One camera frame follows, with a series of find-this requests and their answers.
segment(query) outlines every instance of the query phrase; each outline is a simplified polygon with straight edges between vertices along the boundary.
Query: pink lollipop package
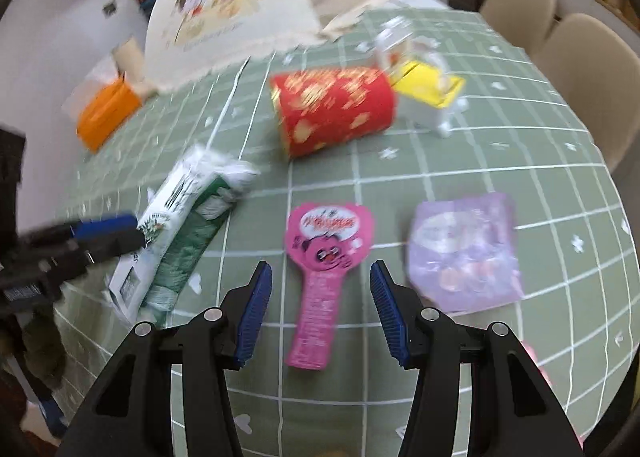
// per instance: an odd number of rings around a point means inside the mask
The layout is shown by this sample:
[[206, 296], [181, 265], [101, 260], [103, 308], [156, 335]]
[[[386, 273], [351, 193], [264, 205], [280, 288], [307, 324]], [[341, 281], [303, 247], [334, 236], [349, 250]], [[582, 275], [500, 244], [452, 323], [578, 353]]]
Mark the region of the pink lollipop package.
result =
[[304, 289], [289, 366], [318, 371], [329, 362], [342, 281], [369, 253], [373, 223], [356, 204], [308, 202], [291, 212], [285, 244], [304, 273]]
[[477, 312], [523, 298], [513, 205], [504, 193], [423, 202], [407, 248], [418, 293], [445, 313]]

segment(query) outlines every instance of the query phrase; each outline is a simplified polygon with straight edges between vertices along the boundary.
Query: translucent purple wrapper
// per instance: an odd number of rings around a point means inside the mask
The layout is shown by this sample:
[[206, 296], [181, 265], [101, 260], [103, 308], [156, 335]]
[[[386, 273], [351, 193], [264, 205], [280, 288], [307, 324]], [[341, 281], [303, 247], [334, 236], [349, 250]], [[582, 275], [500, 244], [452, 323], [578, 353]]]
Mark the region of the translucent purple wrapper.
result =
[[407, 261], [416, 291], [443, 312], [477, 312], [523, 298], [513, 203], [504, 193], [423, 202]]

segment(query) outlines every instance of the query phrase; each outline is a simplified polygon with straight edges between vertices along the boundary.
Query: beige chair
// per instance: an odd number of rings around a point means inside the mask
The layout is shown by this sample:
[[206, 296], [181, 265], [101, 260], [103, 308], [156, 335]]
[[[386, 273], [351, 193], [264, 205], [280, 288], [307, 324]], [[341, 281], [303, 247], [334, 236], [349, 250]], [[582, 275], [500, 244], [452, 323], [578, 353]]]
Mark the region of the beige chair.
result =
[[587, 126], [613, 172], [640, 128], [640, 59], [599, 20], [572, 14], [533, 62]]
[[484, 0], [480, 14], [509, 43], [531, 56], [551, 28], [556, 0]]

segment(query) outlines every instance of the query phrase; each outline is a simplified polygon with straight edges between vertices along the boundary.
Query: table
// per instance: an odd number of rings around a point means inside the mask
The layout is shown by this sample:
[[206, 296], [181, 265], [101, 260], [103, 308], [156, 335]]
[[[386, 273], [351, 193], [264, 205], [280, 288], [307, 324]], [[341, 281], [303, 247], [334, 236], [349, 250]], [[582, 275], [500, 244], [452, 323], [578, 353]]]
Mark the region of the table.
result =
[[[270, 95], [275, 72], [361, 63], [389, 18], [413, 21], [437, 40], [451, 69], [467, 79], [469, 108], [441, 139], [397, 119], [381, 135], [287, 164]], [[207, 142], [237, 71], [211, 73], [149, 101], [100, 153], [78, 170], [63, 216], [118, 210], [140, 215], [178, 156]], [[370, 457], [396, 455], [416, 374], [390, 357], [367, 279], [383, 259], [404, 282], [403, 245], [415, 206], [502, 191], [516, 202], [518, 257], [525, 299], [460, 323], [503, 321], [537, 352], [576, 431], [586, 435], [602, 416], [640, 340], [640, 274], [620, 198], [591, 135], [525, 53], [477, 14], [396, 8], [367, 13], [335, 43], [275, 54], [246, 66], [213, 147], [254, 162], [263, 172], [252, 193], [212, 241], [186, 287], [174, 325], [219, 303], [243, 285], [258, 260], [273, 267], [273, 295], [254, 357], [228, 386], [245, 455], [298, 456], [328, 450]], [[305, 201], [355, 201], [376, 218], [375, 245], [343, 287], [332, 361], [321, 373], [282, 363], [300, 303], [301, 275], [282, 250], [287, 213]], [[102, 297], [113, 264], [65, 289], [58, 321], [70, 355], [57, 393], [73, 412], [127, 333]], [[180, 368], [172, 376], [174, 440], [185, 455]], [[455, 455], [464, 455], [470, 376], [461, 370]]]

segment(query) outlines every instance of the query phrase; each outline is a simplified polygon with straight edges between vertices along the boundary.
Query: pink object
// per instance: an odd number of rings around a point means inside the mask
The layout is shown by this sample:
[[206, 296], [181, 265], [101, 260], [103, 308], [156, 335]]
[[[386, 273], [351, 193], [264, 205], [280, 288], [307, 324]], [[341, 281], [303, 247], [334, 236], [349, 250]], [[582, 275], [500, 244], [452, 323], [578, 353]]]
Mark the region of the pink object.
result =
[[318, 371], [329, 362], [342, 280], [370, 251], [373, 217], [356, 204], [302, 204], [289, 215], [285, 244], [304, 273], [298, 327], [287, 364]]

